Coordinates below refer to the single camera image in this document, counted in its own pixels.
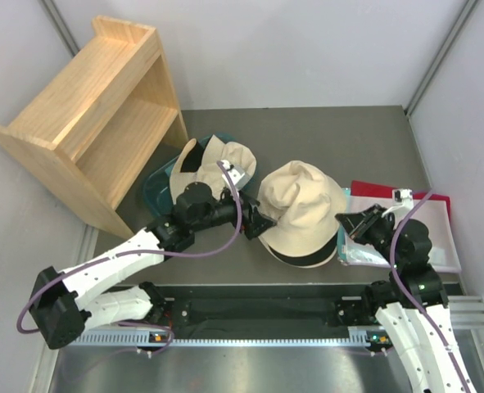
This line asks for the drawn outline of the cream bucket hat chili embroidery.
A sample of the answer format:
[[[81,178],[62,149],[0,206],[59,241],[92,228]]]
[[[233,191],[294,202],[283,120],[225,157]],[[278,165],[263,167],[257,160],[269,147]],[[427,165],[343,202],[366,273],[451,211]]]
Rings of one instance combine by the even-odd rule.
[[[340,227],[335,215],[346,212],[346,196],[322,170],[292,160],[263,178],[257,200],[278,208],[277,225],[259,236],[275,259],[314,269],[335,256]]]

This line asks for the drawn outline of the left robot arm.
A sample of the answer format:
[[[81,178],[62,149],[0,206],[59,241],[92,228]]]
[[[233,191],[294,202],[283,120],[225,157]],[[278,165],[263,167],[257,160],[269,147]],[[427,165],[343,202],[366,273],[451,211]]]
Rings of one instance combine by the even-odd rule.
[[[91,328],[130,319],[159,323],[165,315],[162,297],[151,284],[110,293],[126,278],[167,261],[187,258],[186,250],[202,230],[232,224],[251,240],[275,226],[260,203],[244,192],[225,187],[214,198],[210,187],[186,186],[167,215],[156,218],[124,243],[73,268],[50,266],[35,279],[28,311],[47,347],[69,345]]]

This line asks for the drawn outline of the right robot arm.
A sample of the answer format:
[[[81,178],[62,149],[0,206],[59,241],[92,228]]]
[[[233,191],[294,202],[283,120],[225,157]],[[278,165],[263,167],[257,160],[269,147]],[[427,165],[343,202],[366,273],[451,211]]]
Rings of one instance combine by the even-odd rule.
[[[373,205],[340,213],[350,239],[372,246],[390,265],[389,278],[368,285],[362,315],[380,324],[398,355],[414,392],[474,392],[451,322],[450,302],[430,262],[429,230],[414,214],[419,201],[396,222],[394,212]]]

